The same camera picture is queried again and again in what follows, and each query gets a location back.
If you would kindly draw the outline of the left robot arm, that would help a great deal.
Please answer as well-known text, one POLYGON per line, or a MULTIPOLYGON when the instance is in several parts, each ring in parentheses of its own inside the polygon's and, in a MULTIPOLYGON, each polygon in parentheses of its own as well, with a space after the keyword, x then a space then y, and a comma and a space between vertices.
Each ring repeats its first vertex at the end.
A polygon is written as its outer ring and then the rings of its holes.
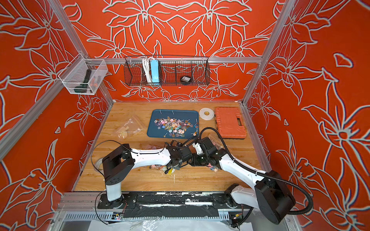
POLYGON ((113 202, 122 198, 121 182, 132 169, 151 165, 172 169, 191 159, 192 152, 188 147, 164 145, 156 150, 138 150, 129 144, 121 144, 102 159, 107 200, 113 202))

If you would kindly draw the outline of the candy ziploc bag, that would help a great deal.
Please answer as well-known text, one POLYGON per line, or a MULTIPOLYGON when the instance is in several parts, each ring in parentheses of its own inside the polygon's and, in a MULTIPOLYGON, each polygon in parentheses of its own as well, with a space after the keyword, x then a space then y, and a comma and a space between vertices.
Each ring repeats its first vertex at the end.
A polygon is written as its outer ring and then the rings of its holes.
POLYGON ((115 131, 115 135, 120 139, 129 138, 137 133, 140 133, 144 129, 144 125, 137 116, 130 117, 123 126, 119 127, 115 131))
MULTIPOLYGON (((208 138, 211 140, 212 144, 217 148, 217 149, 221 149, 221 148, 224 148, 224 145, 222 144, 221 140, 216 137, 215 135, 209 135, 208 138)), ((211 165, 211 164, 208 164, 207 167, 214 171, 214 172, 217 172, 220 168, 218 168, 217 166, 214 166, 214 165, 211 165)))
POLYGON ((175 169, 173 168, 169 169, 164 165, 150 165, 147 169, 155 178, 163 178, 175 182, 175 169))

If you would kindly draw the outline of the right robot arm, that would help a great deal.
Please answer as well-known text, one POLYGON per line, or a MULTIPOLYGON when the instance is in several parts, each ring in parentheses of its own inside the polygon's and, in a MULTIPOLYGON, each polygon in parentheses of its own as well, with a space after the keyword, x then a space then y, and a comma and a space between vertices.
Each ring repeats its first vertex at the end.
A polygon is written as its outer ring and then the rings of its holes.
POLYGON ((192 166, 215 166, 253 189, 250 193, 237 184, 230 187, 229 194, 237 204, 259 209, 273 224, 279 224, 295 205, 296 200, 277 172, 258 170, 238 160, 226 149, 218 149, 208 137, 197 140, 192 146, 196 150, 192 166))

